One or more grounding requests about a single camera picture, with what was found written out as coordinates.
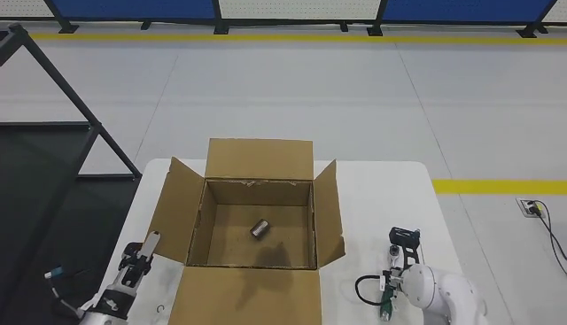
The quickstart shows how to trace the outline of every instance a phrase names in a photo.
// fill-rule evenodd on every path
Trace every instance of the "cardboard box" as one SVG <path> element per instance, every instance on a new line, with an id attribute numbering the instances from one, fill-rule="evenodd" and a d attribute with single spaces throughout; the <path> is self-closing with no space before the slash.
<path id="1" fill-rule="evenodd" d="M 148 230 L 186 266 L 169 324 L 321 324 L 318 269 L 345 255 L 336 169 L 314 179 L 305 141 L 212 139 L 204 177 L 172 158 Z"/>

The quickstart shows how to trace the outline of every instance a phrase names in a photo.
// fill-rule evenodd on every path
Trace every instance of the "can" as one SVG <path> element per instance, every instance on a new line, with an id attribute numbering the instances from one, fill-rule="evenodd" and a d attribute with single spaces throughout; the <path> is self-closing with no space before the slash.
<path id="1" fill-rule="evenodd" d="M 258 223 L 256 223 L 256 225 L 252 227 L 252 229 L 250 229 L 250 234 L 252 234 L 252 236 L 256 240 L 261 240 L 261 238 L 264 237 L 269 231 L 269 228 L 270 225 L 268 221 L 262 219 L 259 220 Z"/>

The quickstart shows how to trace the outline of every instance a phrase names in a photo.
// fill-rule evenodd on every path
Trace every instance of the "robotic arm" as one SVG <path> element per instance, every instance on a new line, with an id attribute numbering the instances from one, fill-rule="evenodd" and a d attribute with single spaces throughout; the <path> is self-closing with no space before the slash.
<path id="1" fill-rule="evenodd" d="M 150 272 L 160 235 L 151 232 L 144 244 L 130 243 L 122 254 L 119 273 L 98 303 L 87 310 L 80 325 L 127 325 L 128 312 L 142 278 Z"/>
<path id="2" fill-rule="evenodd" d="M 359 278 L 354 288 L 359 298 L 372 306 L 380 306 L 380 319 L 392 317 L 392 299 L 403 292 L 412 306 L 423 310 L 424 325 L 487 325 L 486 303 L 476 287 L 463 275 L 431 268 L 419 263 L 420 231 L 392 228 L 390 231 L 390 269 L 382 275 Z M 379 303 L 361 297 L 358 283 L 378 278 L 382 299 Z"/>
<path id="3" fill-rule="evenodd" d="M 423 310 L 424 325 L 487 325 L 486 302 L 463 275 L 414 264 L 400 287 L 412 306 Z"/>

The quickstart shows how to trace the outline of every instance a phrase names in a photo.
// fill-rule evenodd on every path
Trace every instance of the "white table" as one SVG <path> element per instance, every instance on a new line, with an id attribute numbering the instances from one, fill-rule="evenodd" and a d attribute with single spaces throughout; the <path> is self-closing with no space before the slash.
<path id="1" fill-rule="evenodd" d="M 145 168 L 106 269 L 101 291 L 117 275 L 124 247 L 129 242 L 144 240 L 169 161 L 154 159 Z M 204 160 L 183 159 L 183 162 L 198 173 L 205 172 Z M 328 163 L 315 161 L 315 175 Z M 363 304 L 356 297 L 354 281 L 360 275 L 379 274 L 388 268 L 388 233 L 392 227 L 421 229 L 422 262 L 447 271 L 462 272 L 430 176 L 423 164 L 339 161 L 337 169 L 346 256 L 320 272 L 323 324 L 379 323 L 377 308 Z M 142 280 L 128 315 L 130 324 L 167 324 L 182 270 L 181 263 L 160 256 L 154 258 L 151 272 Z M 377 300 L 377 282 L 363 282 L 361 293 L 366 298 Z M 163 306 L 159 313 L 158 306 Z M 394 309 L 390 324 L 423 324 L 421 310 L 410 305 L 403 295 L 394 301 Z"/>

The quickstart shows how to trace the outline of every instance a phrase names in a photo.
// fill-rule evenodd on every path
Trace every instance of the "floor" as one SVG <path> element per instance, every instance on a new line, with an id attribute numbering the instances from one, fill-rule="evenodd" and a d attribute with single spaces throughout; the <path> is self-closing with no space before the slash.
<path id="1" fill-rule="evenodd" d="M 122 31 L 108 28 L 83 31 Z M 447 31 L 386 29 L 406 33 Z M 142 169 L 172 155 L 203 159 L 209 137 L 241 136 L 313 140 L 316 159 L 421 161 L 436 179 L 567 180 L 564 46 L 39 44 Z M 23 50 L 0 78 L 0 121 L 81 117 Z M 124 171 L 117 166 L 97 142 L 83 172 Z M 565 323 L 567 279 L 546 230 L 522 216 L 516 197 L 443 195 L 439 202 L 492 324 Z M 533 197 L 546 202 L 567 245 L 567 197 Z"/>

